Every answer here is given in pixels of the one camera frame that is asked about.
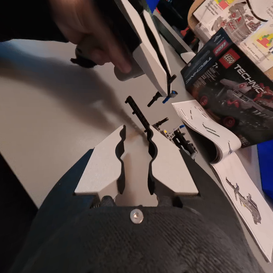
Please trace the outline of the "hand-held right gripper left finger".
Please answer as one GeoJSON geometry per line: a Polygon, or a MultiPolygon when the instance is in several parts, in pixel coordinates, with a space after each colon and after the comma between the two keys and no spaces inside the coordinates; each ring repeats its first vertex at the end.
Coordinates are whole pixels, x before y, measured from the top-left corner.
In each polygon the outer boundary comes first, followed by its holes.
{"type": "Polygon", "coordinates": [[[76,196],[106,196],[113,199],[125,189],[125,168],[121,159],[125,152],[126,126],[122,125],[94,147],[74,191],[76,196]]]}

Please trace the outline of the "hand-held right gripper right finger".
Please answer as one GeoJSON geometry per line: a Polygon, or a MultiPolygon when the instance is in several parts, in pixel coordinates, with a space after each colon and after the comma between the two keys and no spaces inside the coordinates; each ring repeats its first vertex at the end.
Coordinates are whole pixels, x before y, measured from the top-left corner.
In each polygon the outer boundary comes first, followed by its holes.
{"type": "Polygon", "coordinates": [[[181,150],[152,126],[147,127],[148,190],[151,195],[198,195],[181,150]]]}

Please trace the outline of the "long black toy beam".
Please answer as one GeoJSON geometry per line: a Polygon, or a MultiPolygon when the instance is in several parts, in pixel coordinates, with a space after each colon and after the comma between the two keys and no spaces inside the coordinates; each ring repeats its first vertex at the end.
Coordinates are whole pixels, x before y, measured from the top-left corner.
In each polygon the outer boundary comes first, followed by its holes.
{"type": "Polygon", "coordinates": [[[140,108],[138,107],[138,105],[131,96],[128,96],[126,98],[125,103],[130,105],[130,107],[133,110],[132,114],[136,115],[140,120],[141,124],[144,126],[145,128],[144,132],[147,134],[147,140],[149,140],[152,135],[152,131],[150,129],[150,124],[145,118],[144,114],[142,113],[142,111],[140,110],[140,108]]]}

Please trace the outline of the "partly built toy chassis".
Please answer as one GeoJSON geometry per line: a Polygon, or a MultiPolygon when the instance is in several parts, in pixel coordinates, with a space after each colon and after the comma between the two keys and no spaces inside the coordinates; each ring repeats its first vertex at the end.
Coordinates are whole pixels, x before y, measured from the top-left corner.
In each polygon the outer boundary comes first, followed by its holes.
{"type": "Polygon", "coordinates": [[[185,133],[181,132],[181,129],[183,129],[185,125],[180,124],[172,132],[168,132],[165,129],[162,130],[160,126],[168,120],[169,118],[166,117],[163,120],[154,123],[152,127],[166,137],[171,143],[176,145],[179,149],[184,150],[191,157],[191,159],[195,161],[198,151],[191,141],[185,139],[185,133]]]}

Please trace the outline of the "black toy car set box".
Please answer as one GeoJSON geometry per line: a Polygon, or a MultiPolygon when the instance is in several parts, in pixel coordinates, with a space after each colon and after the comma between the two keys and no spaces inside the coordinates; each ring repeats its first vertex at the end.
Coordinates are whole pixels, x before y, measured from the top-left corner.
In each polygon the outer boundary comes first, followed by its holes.
{"type": "Polygon", "coordinates": [[[223,28],[180,73],[185,89],[242,147],[273,139],[273,83],[223,28]]]}

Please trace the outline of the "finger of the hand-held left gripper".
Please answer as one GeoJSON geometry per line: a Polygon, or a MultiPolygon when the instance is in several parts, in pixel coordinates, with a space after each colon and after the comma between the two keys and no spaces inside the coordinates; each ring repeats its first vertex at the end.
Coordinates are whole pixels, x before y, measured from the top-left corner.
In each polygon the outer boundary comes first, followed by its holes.
{"type": "Polygon", "coordinates": [[[158,30],[154,24],[151,14],[147,10],[143,10],[143,25],[149,42],[151,43],[162,68],[165,70],[167,79],[171,78],[171,72],[166,57],[165,49],[158,33],[158,30]]]}
{"type": "Polygon", "coordinates": [[[140,39],[140,45],[133,52],[133,57],[157,91],[159,91],[163,97],[166,97],[169,95],[169,79],[167,79],[166,72],[162,68],[156,52],[146,35],[143,25],[143,11],[141,14],[135,12],[132,16],[132,20],[136,34],[140,39]]]}

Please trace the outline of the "black toy axle pin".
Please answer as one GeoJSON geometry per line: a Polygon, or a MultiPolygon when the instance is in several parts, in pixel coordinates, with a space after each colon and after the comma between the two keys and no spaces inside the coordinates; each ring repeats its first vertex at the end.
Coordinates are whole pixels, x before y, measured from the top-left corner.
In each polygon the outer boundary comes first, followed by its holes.
{"type": "Polygon", "coordinates": [[[159,91],[157,91],[156,94],[152,97],[151,101],[147,104],[147,107],[151,107],[152,104],[154,104],[155,101],[157,101],[161,97],[163,97],[163,95],[159,91]]]}

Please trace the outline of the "person's left hand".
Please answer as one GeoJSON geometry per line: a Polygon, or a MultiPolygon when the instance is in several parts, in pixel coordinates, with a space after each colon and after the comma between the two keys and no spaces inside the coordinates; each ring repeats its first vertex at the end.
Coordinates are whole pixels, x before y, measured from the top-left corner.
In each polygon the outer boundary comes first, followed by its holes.
{"type": "Polygon", "coordinates": [[[131,62],[124,47],[108,27],[93,1],[50,0],[51,15],[65,38],[78,45],[92,35],[99,47],[90,47],[90,59],[97,65],[113,63],[123,73],[131,71],[131,62]]]}

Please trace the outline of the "open instruction booklet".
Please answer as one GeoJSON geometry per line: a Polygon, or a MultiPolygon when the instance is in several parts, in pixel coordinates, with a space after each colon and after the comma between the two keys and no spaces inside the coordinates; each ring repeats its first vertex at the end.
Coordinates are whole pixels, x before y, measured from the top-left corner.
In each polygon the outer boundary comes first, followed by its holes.
{"type": "Polygon", "coordinates": [[[241,148],[239,138],[210,118],[196,100],[172,106],[185,125],[215,145],[217,156],[211,168],[265,259],[272,263],[273,212],[236,154],[241,148]]]}

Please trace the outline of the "instruction poster on wooden board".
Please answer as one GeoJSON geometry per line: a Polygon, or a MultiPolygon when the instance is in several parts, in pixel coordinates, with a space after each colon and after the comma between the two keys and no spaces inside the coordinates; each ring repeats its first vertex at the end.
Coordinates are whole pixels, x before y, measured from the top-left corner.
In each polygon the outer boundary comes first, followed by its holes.
{"type": "Polygon", "coordinates": [[[207,41],[220,28],[272,79],[273,1],[194,1],[190,28],[207,41]]]}

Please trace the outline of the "nested blue storage bins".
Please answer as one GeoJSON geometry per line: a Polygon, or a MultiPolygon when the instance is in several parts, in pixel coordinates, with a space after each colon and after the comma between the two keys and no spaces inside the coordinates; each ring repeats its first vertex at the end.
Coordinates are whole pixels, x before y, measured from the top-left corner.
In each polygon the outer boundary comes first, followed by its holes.
{"type": "Polygon", "coordinates": [[[263,192],[273,200],[273,140],[257,145],[263,192]]]}

